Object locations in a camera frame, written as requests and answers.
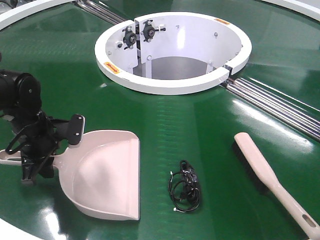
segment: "dustpan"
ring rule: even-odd
[[[105,220],[139,220],[140,143],[130,131],[87,132],[78,147],[54,156],[61,188],[84,214]],[[17,152],[0,151],[0,163],[21,165]]]

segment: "black cable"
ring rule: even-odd
[[[197,209],[200,205],[200,184],[198,176],[194,168],[186,160],[180,162],[180,171],[172,173],[168,180],[169,196],[175,206],[174,211],[182,213],[191,212]],[[174,176],[180,175],[181,179],[173,184]],[[182,191],[179,197],[176,197],[177,187],[182,185]]]

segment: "hand brush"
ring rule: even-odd
[[[274,171],[255,145],[248,133],[240,132],[234,136],[232,145],[238,158],[243,160],[250,177],[253,177],[256,187],[268,188],[282,203],[294,220],[311,240],[320,240],[320,226],[300,206],[300,204],[280,184]]]

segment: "green conveyor belt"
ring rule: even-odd
[[[320,119],[320,24],[257,0],[108,0],[128,18],[168,11],[227,20],[252,41],[236,77],[254,79],[305,104]],[[21,169],[0,166],[0,217],[46,240],[303,240],[305,233],[271,194],[259,194],[231,150],[248,132],[283,186],[320,223],[320,143],[283,124],[221,86],[177,96],[124,88],[99,70],[95,42],[112,25],[67,3],[0,31],[2,69],[28,72],[41,83],[50,116],[86,117],[85,131],[128,130],[140,139],[140,220],[84,215],[64,195],[58,174],[21,183]],[[13,138],[0,124],[0,149]],[[188,160],[198,173],[202,203],[173,211],[170,171]]]

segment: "orange label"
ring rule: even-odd
[[[107,61],[104,63],[104,65],[107,66],[114,74],[120,73],[120,70],[111,62]]]
[[[225,24],[225,25],[229,25],[229,24],[230,24],[230,22],[227,22],[227,21],[222,20],[222,19],[220,19],[220,18],[216,18],[215,20],[218,21],[218,22],[220,22],[220,23],[222,23],[222,24]]]

